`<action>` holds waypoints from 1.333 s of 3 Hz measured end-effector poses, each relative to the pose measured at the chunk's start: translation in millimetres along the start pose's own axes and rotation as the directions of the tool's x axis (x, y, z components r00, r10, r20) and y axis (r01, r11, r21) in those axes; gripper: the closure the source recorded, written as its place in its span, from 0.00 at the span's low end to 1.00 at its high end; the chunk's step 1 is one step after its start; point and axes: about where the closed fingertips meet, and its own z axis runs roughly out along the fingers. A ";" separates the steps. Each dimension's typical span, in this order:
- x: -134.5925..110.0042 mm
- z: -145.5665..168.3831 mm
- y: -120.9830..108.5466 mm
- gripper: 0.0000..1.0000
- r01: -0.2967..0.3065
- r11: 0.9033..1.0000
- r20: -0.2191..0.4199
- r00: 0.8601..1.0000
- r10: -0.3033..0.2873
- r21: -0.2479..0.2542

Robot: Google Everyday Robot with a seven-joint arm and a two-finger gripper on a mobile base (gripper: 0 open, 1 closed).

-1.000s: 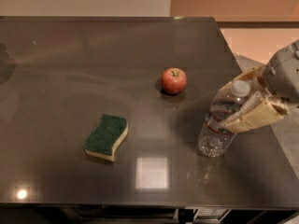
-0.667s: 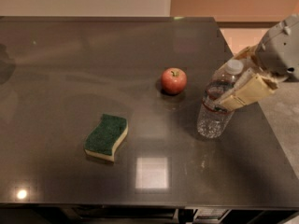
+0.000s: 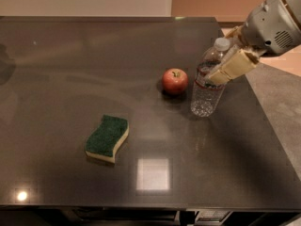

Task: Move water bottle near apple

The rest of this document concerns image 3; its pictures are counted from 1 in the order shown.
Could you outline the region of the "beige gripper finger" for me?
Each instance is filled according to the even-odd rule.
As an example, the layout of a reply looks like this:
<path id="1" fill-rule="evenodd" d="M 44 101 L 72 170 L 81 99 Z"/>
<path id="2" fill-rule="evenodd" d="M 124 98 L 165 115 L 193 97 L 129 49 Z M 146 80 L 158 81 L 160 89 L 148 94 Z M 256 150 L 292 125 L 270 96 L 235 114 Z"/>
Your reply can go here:
<path id="1" fill-rule="evenodd" d="M 225 37 L 232 40 L 241 40 L 242 28 L 243 27 L 241 25 L 233 27 L 233 29 L 226 33 Z"/>
<path id="2" fill-rule="evenodd" d="M 260 53 L 252 47 L 233 45 L 221 62 L 205 76 L 205 80 L 216 86 L 228 83 L 255 69 L 259 58 Z"/>

